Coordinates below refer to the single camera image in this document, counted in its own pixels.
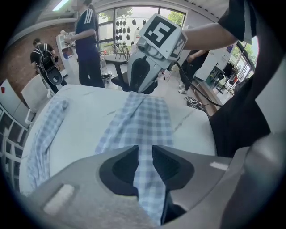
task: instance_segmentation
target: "sneaker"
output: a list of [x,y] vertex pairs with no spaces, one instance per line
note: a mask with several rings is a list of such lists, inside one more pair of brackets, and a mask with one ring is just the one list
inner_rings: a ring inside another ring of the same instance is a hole
[[182,88],[184,88],[184,87],[185,87],[185,85],[184,85],[183,83],[180,83],[180,84],[179,84],[179,88],[180,88],[180,89],[182,89]]
[[181,94],[187,94],[186,90],[184,88],[178,90],[178,93],[181,93]]

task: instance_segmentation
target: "white table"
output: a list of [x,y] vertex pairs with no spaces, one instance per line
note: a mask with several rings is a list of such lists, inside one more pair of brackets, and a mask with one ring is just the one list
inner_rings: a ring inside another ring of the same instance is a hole
[[[65,97],[69,100],[69,106],[50,146],[51,176],[81,158],[94,155],[100,138],[115,116],[115,112],[112,112],[123,107],[128,94],[112,89],[66,85],[52,98]],[[20,191],[24,194],[31,190],[26,173],[27,156],[49,104],[50,102],[35,121],[24,147],[24,159],[20,165]],[[187,106],[168,104],[168,107],[174,130],[174,147],[193,153],[216,155],[207,115]]]

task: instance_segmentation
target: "floor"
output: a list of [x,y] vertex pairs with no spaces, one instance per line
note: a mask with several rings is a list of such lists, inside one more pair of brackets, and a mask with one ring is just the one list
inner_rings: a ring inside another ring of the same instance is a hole
[[225,104],[228,100],[231,99],[233,96],[232,94],[228,93],[226,90],[222,90],[223,94],[221,94],[216,87],[213,88],[214,93],[217,95],[219,100],[221,101],[222,104]]
[[[127,64],[121,65],[122,72],[127,71]],[[101,69],[102,74],[111,74],[112,76],[117,76],[116,69],[113,64],[107,64],[106,67]],[[194,97],[194,93],[192,90],[188,90],[187,94],[180,94],[178,93],[178,85],[180,84],[180,76],[178,74],[178,71],[165,71],[165,78],[162,74],[159,74],[158,77],[158,87],[154,89],[154,92],[151,93],[153,96],[163,97],[167,103],[169,104],[176,104],[176,105],[182,105],[186,106],[186,100],[184,100],[185,97],[190,96]],[[66,78],[66,82],[69,84],[71,82],[71,79],[68,77]],[[105,85],[106,88],[114,89],[114,90],[122,90],[121,87],[113,84],[111,81]]]

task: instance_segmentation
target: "plaid cloth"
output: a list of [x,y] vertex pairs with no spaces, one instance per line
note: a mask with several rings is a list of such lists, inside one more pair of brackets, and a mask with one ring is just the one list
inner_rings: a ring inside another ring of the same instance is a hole
[[66,99],[54,97],[43,117],[42,126],[34,136],[27,159],[27,173],[33,190],[50,178],[49,146],[66,115],[67,106]]
[[96,147],[95,154],[126,146],[139,146],[139,166],[133,185],[139,204],[160,225],[165,185],[153,166],[152,146],[173,146],[169,110],[163,98],[131,92]]

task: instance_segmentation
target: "white cabinet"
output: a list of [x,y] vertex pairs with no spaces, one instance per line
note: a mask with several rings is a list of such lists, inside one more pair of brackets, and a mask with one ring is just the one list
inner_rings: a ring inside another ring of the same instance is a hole
[[4,88],[4,93],[0,92],[0,104],[17,122],[27,128],[28,125],[25,123],[25,118],[29,109],[19,99],[8,80],[2,83],[2,87]]
[[68,47],[64,42],[64,35],[60,34],[56,37],[59,55],[62,59],[65,70],[67,71],[67,83],[79,85],[79,67],[77,63],[77,54],[75,48]]
[[224,67],[227,65],[227,62],[229,61],[235,46],[236,45],[234,44],[232,45],[232,47],[229,46],[220,49],[210,50],[204,64],[197,71],[196,77],[205,81],[215,66],[223,70]]
[[23,146],[28,129],[12,117],[0,104],[0,134],[9,140]]
[[10,185],[20,191],[20,162],[23,154],[23,147],[9,140],[0,133],[0,164],[3,175],[10,181]]

